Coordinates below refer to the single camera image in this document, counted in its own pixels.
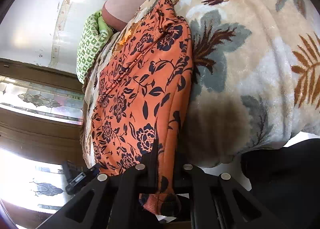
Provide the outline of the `orange black floral garment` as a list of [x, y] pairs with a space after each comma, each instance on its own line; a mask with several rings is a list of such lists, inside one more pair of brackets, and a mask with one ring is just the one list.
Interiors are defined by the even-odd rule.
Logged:
[[181, 209], [172, 177], [192, 72], [189, 26], [171, 0], [159, 0], [118, 43], [99, 75], [90, 131], [95, 161], [113, 176], [155, 150], [157, 192], [140, 200], [157, 215], [174, 217]]

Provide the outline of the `green white patterned pillow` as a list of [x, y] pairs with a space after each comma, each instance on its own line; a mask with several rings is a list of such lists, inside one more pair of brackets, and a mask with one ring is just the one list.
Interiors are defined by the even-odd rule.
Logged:
[[113, 29], [104, 21], [101, 10], [87, 18], [76, 58], [76, 75], [82, 84], [85, 83], [88, 70], [112, 35]]

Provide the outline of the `beige leaf pattern blanket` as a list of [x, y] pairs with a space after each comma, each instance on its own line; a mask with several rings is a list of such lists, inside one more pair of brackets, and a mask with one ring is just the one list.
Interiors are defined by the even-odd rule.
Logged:
[[[80, 134], [89, 133], [100, 72], [158, 0], [136, 7], [87, 74]], [[301, 131], [319, 134], [319, 13], [310, 0], [173, 0], [191, 28], [195, 76], [181, 150], [211, 168], [255, 149], [278, 149]]]

